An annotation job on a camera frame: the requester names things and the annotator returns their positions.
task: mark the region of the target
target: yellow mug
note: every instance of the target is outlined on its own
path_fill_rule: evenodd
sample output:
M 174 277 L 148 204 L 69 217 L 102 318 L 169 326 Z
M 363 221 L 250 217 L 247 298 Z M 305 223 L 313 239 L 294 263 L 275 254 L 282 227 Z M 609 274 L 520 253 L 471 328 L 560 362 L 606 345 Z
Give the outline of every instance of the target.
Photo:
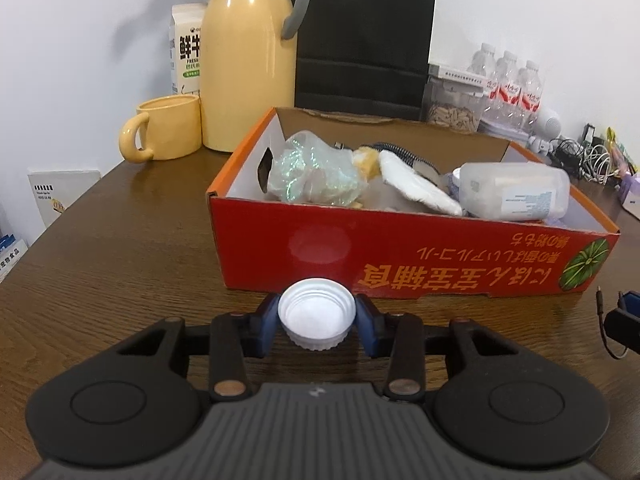
M 192 94 L 151 99 L 138 105 L 138 114 L 122 127 L 120 153 L 129 162 L 170 160 L 195 152 L 202 146 L 200 98 Z M 140 145 L 136 134 L 140 131 Z

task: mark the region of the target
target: white plastic bottle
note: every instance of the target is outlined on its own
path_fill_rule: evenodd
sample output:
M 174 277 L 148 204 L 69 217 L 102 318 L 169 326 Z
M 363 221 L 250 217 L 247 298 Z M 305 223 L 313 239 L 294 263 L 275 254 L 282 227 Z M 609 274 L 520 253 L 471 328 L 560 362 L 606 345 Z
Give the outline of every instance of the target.
M 522 113 L 522 128 L 531 133 L 542 98 L 542 81 L 538 74 L 537 63 L 532 60 L 527 61 L 527 67 L 520 71 L 519 83 L 522 86 L 518 102 Z
M 489 80 L 485 97 L 494 99 L 498 93 L 498 81 L 495 78 L 495 47 L 489 43 L 483 43 L 472 60 L 469 68 L 466 69 L 473 74 L 482 75 Z
M 565 171 L 535 162 L 468 162 L 460 168 L 460 205 L 488 220 L 562 218 L 570 189 Z
M 518 56 L 504 51 L 504 56 L 496 63 L 496 77 L 498 79 L 497 105 L 494 120 L 503 126 L 519 126 L 520 85 L 518 83 Z

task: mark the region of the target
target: metal screw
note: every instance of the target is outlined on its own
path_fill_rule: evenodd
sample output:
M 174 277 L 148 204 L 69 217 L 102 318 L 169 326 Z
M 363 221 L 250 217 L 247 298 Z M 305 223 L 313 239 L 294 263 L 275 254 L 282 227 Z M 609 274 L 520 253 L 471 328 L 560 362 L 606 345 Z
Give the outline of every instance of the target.
M 389 391 L 396 395 L 411 396 L 420 391 L 420 384 L 413 379 L 394 379 L 389 383 Z
M 217 382 L 215 386 L 213 386 L 213 391 L 222 397 L 237 397 L 238 395 L 244 394 L 245 390 L 246 386 L 244 383 L 233 379 Z

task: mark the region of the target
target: container of peanuts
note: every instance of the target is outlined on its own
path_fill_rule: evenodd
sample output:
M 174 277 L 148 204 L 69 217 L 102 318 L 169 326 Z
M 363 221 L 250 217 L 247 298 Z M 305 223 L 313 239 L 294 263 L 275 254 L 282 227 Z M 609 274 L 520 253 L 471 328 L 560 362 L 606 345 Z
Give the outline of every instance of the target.
M 484 78 L 465 72 L 430 75 L 424 89 L 421 119 L 462 132 L 476 132 L 484 111 Z M 456 76 L 453 80 L 447 76 Z

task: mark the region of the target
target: wooden table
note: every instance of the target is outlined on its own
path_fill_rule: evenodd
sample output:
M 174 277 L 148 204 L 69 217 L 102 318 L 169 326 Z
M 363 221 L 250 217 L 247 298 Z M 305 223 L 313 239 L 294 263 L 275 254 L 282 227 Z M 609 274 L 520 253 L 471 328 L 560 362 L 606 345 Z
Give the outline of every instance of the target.
M 24 406 L 36 387 L 161 317 L 204 324 L 221 312 L 248 312 L 258 305 L 262 294 L 226 290 L 220 277 L 205 190 L 225 160 L 202 149 L 168 162 L 123 162 L 57 220 L 2 283 L 0 478 L 20 478 L 38 463 L 24 423 Z M 594 292 L 601 285 L 613 307 L 618 290 L 638 288 L 633 262 L 640 254 L 640 222 L 621 210 L 612 190 L 582 189 L 622 229 L 582 296 L 430 296 L 376 304 L 382 312 L 411 311 L 431 324 L 471 317 L 589 378 L 611 410 L 594 462 L 625 480 L 640 474 L 640 357 L 608 357 L 598 335 Z M 192 362 L 190 380 L 206 387 L 204 358 Z M 338 349 L 316 353 L 278 334 L 271 355 L 249 362 L 248 370 L 257 383 L 378 382 L 385 367 L 386 360 L 364 357 L 354 336 Z M 428 359 L 429 386 L 445 377 L 444 360 Z

